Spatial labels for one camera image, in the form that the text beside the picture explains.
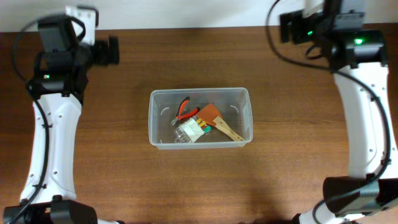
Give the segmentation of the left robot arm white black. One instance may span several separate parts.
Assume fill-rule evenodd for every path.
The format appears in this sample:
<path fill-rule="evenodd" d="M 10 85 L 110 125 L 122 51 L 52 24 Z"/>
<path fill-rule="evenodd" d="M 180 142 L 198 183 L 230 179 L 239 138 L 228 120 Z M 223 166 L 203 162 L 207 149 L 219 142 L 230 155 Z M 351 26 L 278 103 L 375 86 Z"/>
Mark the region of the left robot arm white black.
<path fill-rule="evenodd" d="M 44 49 L 32 78 L 23 80 L 35 115 L 32 157 L 20 202 L 4 209 L 4 223 L 100 222 L 93 207 L 77 202 L 73 180 L 88 70 L 119 63 L 118 39 L 96 40 L 98 23 L 98 13 L 88 8 L 33 21 Z"/>

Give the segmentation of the red handled pliers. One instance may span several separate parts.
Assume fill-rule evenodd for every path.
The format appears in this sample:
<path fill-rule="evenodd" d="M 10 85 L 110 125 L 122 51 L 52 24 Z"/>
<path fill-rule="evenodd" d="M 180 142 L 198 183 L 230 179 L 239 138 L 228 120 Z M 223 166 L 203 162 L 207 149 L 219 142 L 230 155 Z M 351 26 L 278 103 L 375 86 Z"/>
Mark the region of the red handled pliers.
<path fill-rule="evenodd" d="M 183 99 L 183 101 L 180 103 L 180 105 L 178 107 L 178 111 L 177 111 L 177 113 L 175 115 L 175 118 L 170 122 L 171 125 L 176 125 L 177 123 L 183 121 L 184 119 L 191 118 L 191 117 L 195 116 L 200 111 L 200 108 L 196 107 L 191 112 L 185 113 L 184 109 L 185 109 L 185 106 L 188 104 L 189 101 L 190 101 L 190 97 L 189 96 L 187 96 L 186 98 Z"/>

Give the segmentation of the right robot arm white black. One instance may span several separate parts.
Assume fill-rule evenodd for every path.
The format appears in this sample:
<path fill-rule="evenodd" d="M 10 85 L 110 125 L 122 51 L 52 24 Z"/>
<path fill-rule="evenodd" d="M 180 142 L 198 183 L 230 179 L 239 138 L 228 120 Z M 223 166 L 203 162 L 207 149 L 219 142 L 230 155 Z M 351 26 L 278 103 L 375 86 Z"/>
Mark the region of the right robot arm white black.
<path fill-rule="evenodd" d="M 363 1 L 307 1 L 279 17 L 283 42 L 312 42 L 328 61 L 349 137 L 349 172 L 323 183 L 323 198 L 294 223 L 356 223 L 397 206 L 397 146 L 381 31 L 364 28 Z"/>

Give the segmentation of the clear plastic container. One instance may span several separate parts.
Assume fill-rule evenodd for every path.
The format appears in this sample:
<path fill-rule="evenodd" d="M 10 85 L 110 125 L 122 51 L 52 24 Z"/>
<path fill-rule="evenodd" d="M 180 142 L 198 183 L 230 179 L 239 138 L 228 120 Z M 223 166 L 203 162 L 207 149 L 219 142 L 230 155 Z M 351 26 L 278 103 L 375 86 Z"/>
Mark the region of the clear plastic container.
<path fill-rule="evenodd" d="M 233 141 L 219 129 L 212 128 L 195 143 L 175 143 L 174 130 L 183 121 L 176 125 L 170 122 L 187 96 L 190 101 L 185 113 L 213 104 L 229 127 L 244 140 Z M 150 95 L 148 126 L 149 142 L 160 150 L 243 147 L 254 137 L 251 101 L 248 90 L 243 87 L 155 90 Z"/>

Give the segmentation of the clear case coloured bits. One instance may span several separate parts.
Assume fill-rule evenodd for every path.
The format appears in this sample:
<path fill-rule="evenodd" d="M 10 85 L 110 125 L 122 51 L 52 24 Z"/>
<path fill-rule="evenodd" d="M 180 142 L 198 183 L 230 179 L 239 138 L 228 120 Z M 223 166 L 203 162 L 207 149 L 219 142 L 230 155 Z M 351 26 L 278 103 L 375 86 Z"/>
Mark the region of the clear case coloured bits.
<path fill-rule="evenodd" d="M 195 143 L 211 131 L 211 126 L 198 116 L 189 118 L 174 130 L 175 143 Z"/>

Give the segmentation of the orange scraper wooden handle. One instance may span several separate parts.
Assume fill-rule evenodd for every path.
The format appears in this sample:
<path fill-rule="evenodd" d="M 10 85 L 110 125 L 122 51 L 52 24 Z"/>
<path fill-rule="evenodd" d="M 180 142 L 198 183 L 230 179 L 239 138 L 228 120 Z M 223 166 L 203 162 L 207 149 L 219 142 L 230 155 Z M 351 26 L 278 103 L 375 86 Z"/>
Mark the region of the orange scraper wooden handle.
<path fill-rule="evenodd" d="M 238 135 L 233 129 L 229 127 L 229 125 L 222 118 L 220 111 L 215 105 L 208 104 L 197 113 L 197 116 L 206 124 L 209 124 L 210 126 L 214 126 L 216 129 L 219 129 L 233 141 L 244 140 L 240 135 Z"/>

